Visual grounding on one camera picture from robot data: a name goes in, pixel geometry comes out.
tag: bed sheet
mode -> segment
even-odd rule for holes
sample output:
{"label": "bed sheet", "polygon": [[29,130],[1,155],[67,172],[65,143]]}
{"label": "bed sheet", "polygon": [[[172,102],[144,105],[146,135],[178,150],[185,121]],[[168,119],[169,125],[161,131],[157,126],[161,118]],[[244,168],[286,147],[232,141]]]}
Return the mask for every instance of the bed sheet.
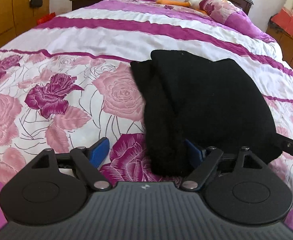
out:
{"label": "bed sheet", "polygon": [[[275,42],[252,39],[188,8],[104,0],[60,15],[0,49],[0,182],[44,148],[57,153],[110,140],[100,171],[117,181],[164,181],[145,157],[144,102],[129,70],[155,49],[234,59],[293,139],[293,70]],[[293,192],[293,157],[270,167]],[[285,223],[293,229],[293,206]]]}

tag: gray gripper base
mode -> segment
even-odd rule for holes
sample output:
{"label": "gray gripper base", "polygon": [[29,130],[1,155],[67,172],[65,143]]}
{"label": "gray gripper base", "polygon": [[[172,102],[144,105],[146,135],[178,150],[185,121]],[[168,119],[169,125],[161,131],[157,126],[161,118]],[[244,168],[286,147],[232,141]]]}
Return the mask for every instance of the gray gripper base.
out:
{"label": "gray gripper base", "polygon": [[73,217],[48,226],[9,222],[0,240],[291,240],[282,223],[244,227],[213,214],[196,193],[172,182],[119,182],[115,189],[94,193]]}

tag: white logo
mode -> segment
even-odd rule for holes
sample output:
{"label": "white logo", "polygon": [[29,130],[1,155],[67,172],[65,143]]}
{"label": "white logo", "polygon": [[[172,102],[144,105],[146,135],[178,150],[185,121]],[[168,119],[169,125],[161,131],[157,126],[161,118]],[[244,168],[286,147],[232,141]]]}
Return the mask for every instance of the white logo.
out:
{"label": "white logo", "polygon": [[146,190],[146,189],[150,188],[150,186],[148,184],[145,184],[145,185],[141,186],[141,188],[143,188],[144,190]]}

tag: black cloth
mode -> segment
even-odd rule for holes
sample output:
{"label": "black cloth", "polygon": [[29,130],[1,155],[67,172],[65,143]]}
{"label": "black cloth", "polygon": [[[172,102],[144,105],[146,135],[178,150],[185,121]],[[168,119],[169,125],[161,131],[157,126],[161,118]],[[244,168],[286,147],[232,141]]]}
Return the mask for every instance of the black cloth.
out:
{"label": "black cloth", "polygon": [[282,150],[272,144],[276,127],[250,76],[232,59],[212,62],[186,51],[155,50],[131,62],[145,99],[144,123],[152,172],[187,176],[184,140],[238,153],[248,146],[265,163]]}

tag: bed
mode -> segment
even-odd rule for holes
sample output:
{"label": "bed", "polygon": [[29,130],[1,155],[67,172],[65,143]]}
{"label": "bed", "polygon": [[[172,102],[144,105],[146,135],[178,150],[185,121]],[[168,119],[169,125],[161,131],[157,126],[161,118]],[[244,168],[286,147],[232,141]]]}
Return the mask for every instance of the bed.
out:
{"label": "bed", "polygon": [[[248,14],[251,0],[229,0]],[[0,188],[44,148],[56,153],[102,137],[100,171],[117,181],[167,181],[145,157],[144,102],[129,62],[155,49],[234,59],[269,105],[277,132],[293,139],[293,70],[279,45],[250,38],[197,11],[153,0],[104,0],[60,15],[0,49]],[[270,163],[293,192],[293,156]],[[0,214],[0,226],[5,223]],[[293,206],[285,223],[293,230]]]}

